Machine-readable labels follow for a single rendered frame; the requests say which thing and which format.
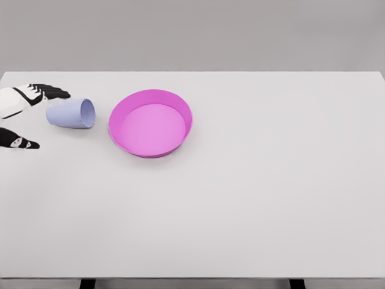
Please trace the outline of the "pink plate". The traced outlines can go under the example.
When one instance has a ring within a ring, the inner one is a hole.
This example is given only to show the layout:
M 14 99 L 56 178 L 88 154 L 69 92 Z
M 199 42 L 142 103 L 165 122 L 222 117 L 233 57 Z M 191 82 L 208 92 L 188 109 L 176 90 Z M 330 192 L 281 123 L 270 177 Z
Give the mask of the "pink plate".
M 193 114 L 175 93 L 149 89 L 122 99 L 112 110 L 108 131 L 114 143 L 142 158 L 159 158 L 175 151 L 189 136 Z

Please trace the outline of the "lavender cup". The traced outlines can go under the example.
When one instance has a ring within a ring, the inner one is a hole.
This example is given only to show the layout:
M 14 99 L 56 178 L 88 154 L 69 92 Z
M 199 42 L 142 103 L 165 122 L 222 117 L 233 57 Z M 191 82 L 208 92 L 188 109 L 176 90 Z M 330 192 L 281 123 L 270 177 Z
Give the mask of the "lavender cup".
M 68 99 L 46 110 L 51 125 L 64 128 L 91 128 L 96 121 L 94 105 L 89 99 Z

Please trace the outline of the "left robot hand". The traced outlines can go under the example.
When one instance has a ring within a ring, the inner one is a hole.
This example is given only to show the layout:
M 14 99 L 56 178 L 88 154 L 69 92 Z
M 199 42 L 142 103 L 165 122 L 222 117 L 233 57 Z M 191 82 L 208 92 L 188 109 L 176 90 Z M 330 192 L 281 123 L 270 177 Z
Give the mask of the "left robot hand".
M 70 93 L 47 84 L 24 84 L 0 89 L 0 119 L 5 120 L 38 105 L 44 100 L 69 99 Z M 0 147 L 9 149 L 39 149 L 37 142 L 28 140 L 7 128 L 0 127 Z

